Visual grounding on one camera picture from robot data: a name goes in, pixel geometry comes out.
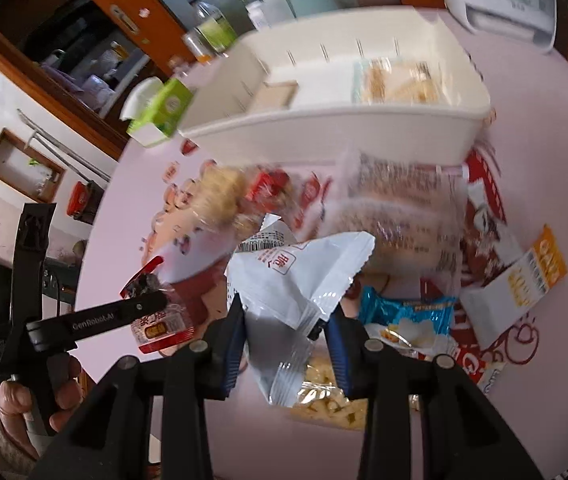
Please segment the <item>pink table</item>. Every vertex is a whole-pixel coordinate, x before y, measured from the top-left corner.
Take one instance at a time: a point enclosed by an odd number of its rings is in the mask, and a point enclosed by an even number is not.
[[[497,111],[490,140],[510,226],[527,247],[548,223],[568,264],[568,63],[555,52],[542,56],[506,38],[474,36],[443,18],[483,73]],[[179,146],[173,139],[150,150],[126,147],[93,227],[78,309],[117,299],[139,269],[138,240],[127,234],[148,231],[161,202],[144,196],[143,175],[162,171]],[[538,353],[528,365],[507,366],[490,399],[549,478],[568,467],[568,276],[534,315]],[[81,342],[74,354],[95,380],[121,355],[157,356],[139,353],[128,328]],[[267,406],[250,370],[226,402],[211,401],[206,410],[213,467],[224,478],[356,477],[362,436],[289,419]]]

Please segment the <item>metal pole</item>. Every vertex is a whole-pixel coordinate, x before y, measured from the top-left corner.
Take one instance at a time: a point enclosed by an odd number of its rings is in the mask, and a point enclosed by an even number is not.
[[[33,135],[31,139],[37,140],[42,146],[44,146],[47,150],[49,150],[54,156],[56,156],[59,160],[61,160],[64,164],[66,164],[71,170],[75,171],[79,176],[81,176],[85,181],[90,182],[91,179],[88,178],[86,175],[82,174],[80,170],[78,170],[75,166],[73,166],[70,162],[68,162],[63,156],[61,156],[58,152],[56,152],[52,147],[50,147],[46,142],[44,142],[44,138],[40,136],[37,131],[33,131]]]
[[[24,112],[21,111],[19,108],[17,108],[17,114],[19,115],[20,119],[22,120],[22,122],[24,124],[26,124],[28,127],[32,128],[37,133],[39,133],[42,137],[44,137],[46,140],[48,140],[48,142],[50,142],[53,146],[55,146],[56,148],[58,148],[59,150],[61,150],[62,152],[64,152],[68,156],[70,156],[71,158],[75,159],[82,166],[84,166],[87,170],[93,171],[94,174],[96,174],[100,178],[104,179],[106,182],[110,182],[110,176],[108,174],[104,173],[99,168],[96,168],[93,164],[88,162],[88,160],[85,160],[81,156],[77,155],[77,153],[75,153],[69,147],[67,147],[64,144],[62,144],[61,142],[59,142],[55,137],[53,137],[48,132],[46,132],[45,130],[42,130],[42,128],[40,128],[39,126],[37,126],[37,124],[35,124],[33,121],[31,121],[24,114]]]

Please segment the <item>shelf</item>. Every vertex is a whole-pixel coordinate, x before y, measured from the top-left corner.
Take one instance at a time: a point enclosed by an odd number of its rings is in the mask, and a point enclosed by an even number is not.
[[[51,203],[64,169],[4,128],[0,133],[0,180],[28,198]]]

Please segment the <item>plastic bottle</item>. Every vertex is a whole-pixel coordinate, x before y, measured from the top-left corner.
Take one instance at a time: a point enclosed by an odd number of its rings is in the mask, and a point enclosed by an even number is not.
[[[295,19],[286,0],[257,0],[248,4],[246,10],[257,30]]]
[[[221,54],[237,39],[237,34],[216,6],[202,0],[189,0],[198,22],[196,27],[215,52]]]

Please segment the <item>white snack bag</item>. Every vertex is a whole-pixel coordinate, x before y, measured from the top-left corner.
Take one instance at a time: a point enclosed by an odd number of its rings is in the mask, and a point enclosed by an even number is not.
[[[296,402],[322,322],[374,245],[365,232],[298,244],[286,224],[271,217],[231,257],[225,272],[228,299],[240,295],[249,363],[270,404]]]

